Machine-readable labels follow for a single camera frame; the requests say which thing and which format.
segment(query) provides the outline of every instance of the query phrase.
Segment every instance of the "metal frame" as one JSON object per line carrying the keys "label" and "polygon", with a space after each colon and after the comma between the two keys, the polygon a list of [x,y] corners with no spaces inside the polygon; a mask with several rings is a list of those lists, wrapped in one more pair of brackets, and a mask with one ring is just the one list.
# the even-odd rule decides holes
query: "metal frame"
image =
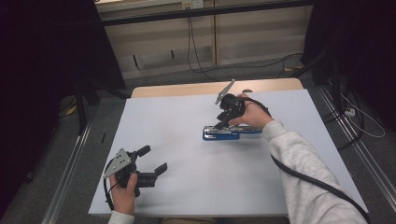
{"label": "metal frame", "polygon": [[56,28],[81,28],[81,27],[97,27],[97,26],[113,26],[130,23],[139,23],[147,21],[166,21],[182,18],[212,16],[221,14],[230,14],[238,12],[261,11],[269,9],[279,9],[287,7],[306,7],[312,6],[313,0],[289,0],[289,1],[274,1],[257,4],[237,5],[230,7],[205,7],[191,10],[178,10],[162,13],[154,13],[142,16],[129,16],[103,19],[101,21],[84,21],[73,22],[55,25]]}

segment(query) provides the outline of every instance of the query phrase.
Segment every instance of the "electrical outlet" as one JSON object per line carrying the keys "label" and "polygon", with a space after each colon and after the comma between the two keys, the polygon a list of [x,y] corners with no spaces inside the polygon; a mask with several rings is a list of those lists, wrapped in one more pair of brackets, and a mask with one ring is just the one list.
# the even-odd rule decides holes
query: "electrical outlet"
{"label": "electrical outlet", "polygon": [[183,10],[193,9],[191,1],[181,2],[181,9]]}
{"label": "electrical outlet", "polygon": [[204,0],[192,0],[191,6],[192,6],[192,8],[203,8]]}

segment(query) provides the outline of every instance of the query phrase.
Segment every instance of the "gray sleeve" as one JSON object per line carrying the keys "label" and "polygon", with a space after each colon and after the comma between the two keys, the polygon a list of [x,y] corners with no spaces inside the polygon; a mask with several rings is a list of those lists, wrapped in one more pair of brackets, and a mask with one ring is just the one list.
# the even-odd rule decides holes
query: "gray sleeve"
{"label": "gray sleeve", "polygon": [[116,211],[111,212],[108,224],[132,224],[134,223],[134,216],[126,215]]}
{"label": "gray sleeve", "polygon": [[[271,154],[290,169],[311,176],[347,194],[315,149],[298,133],[287,132],[280,121],[262,130]],[[366,223],[351,204],[327,190],[281,172],[290,223]]]}

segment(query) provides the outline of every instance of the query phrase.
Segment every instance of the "black device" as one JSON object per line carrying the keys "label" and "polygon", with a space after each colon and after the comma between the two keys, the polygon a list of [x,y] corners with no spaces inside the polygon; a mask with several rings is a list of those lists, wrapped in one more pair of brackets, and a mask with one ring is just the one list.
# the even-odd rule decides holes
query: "black device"
{"label": "black device", "polygon": [[[131,174],[136,173],[138,178],[137,178],[136,187],[134,188],[134,196],[137,198],[140,195],[139,188],[153,188],[153,187],[155,187],[155,181],[157,180],[158,176],[163,174],[168,169],[167,163],[164,163],[164,164],[160,165],[159,167],[157,167],[154,170],[154,173],[139,172],[136,167],[137,157],[142,157],[150,151],[151,151],[150,146],[144,146],[134,152],[120,151],[120,152],[126,153],[127,156],[125,157],[121,153],[118,153],[117,156],[107,164],[105,172],[107,173],[107,170],[109,169],[110,165],[120,164],[120,167],[122,167],[123,163],[128,163],[127,165],[123,166],[121,169],[119,169],[115,173],[115,176],[117,179],[116,185],[120,185],[122,188],[126,188],[128,185],[129,177],[131,176]],[[114,204],[111,201],[109,191],[107,191],[106,178],[104,179],[104,188],[105,188],[106,201],[107,201],[110,209],[113,210]]]}
{"label": "black device", "polygon": [[265,113],[271,116],[267,107],[265,107],[262,103],[255,101],[248,97],[237,97],[230,93],[227,93],[222,99],[220,103],[220,109],[224,111],[221,112],[217,119],[220,120],[218,124],[216,124],[213,128],[222,130],[224,128],[228,128],[230,125],[228,122],[231,119],[236,119],[245,114],[245,101],[251,101],[257,105],[259,105]]}

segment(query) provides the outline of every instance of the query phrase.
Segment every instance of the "white table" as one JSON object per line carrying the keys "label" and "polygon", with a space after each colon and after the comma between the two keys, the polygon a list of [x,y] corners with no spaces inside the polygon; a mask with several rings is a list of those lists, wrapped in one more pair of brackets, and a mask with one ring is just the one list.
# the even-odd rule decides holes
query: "white table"
{"label": "white table", "polygon": [[[306,90],[254,92],[249,96],[268,106],[274,119],[282,120],[288,130],[301,133],[317,149],[340,185],[366,209]],[[221,111],[214,105],[216,97],[202,94],[127,101],[107,161],[121,147],[134,151],[150,145],[151,152],[136,162],[138,170],[153,172],[168,163],[168,170],[159,176],[155,188],[141,189],[135,201],[137,216],[287,214],[278,168],[260,134],[243,135],[236,141],[202,139],[203,127],[218,122],[216,116]],[[110,214],[102,184],[89,213]]]}

